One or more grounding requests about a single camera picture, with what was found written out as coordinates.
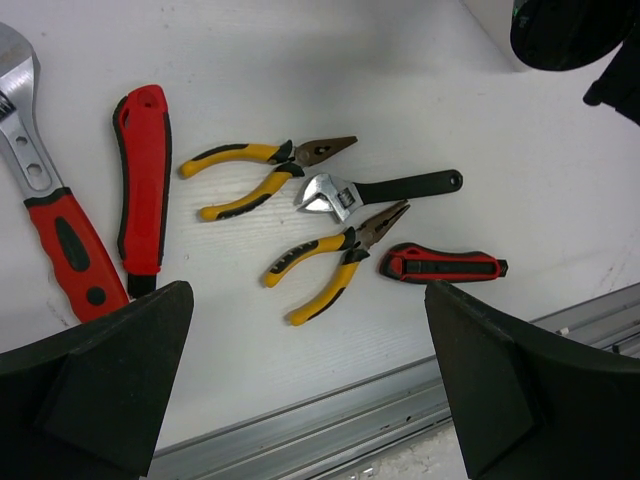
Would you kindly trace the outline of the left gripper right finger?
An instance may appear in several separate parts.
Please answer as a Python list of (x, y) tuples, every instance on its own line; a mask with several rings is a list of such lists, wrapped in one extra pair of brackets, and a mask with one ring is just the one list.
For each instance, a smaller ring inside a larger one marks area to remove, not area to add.
[(639, 475), (639, 289), (534, 321), (454, 285), (425, 308), (471, 479)]

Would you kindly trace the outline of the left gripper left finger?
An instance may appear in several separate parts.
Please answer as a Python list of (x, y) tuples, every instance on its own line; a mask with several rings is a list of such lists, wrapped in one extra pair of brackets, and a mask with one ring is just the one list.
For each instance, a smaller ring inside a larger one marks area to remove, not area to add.
[(1, 356), (4, 479), (147, 476), (194, 295), (174, 281)]

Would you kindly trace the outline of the red black utility knife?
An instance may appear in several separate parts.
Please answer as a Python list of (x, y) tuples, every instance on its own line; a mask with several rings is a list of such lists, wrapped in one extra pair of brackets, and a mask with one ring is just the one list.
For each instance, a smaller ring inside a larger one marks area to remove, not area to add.
[(412, 242), (394, 245), (382, 257), (378, 273), (388, 279), (424, 285), (491, 281), (505, 277), (508, 263), (481, 251), (462, 253), (433, 250)]

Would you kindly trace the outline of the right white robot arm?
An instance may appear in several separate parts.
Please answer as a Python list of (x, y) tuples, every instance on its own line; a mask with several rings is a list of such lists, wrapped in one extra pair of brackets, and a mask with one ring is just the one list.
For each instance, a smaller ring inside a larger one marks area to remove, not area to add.
[(513, 3), (510, 45), (526, 66), (575, 70), (617, 53), (583, 96), (639, 122), (639, 3), (553, 0)]

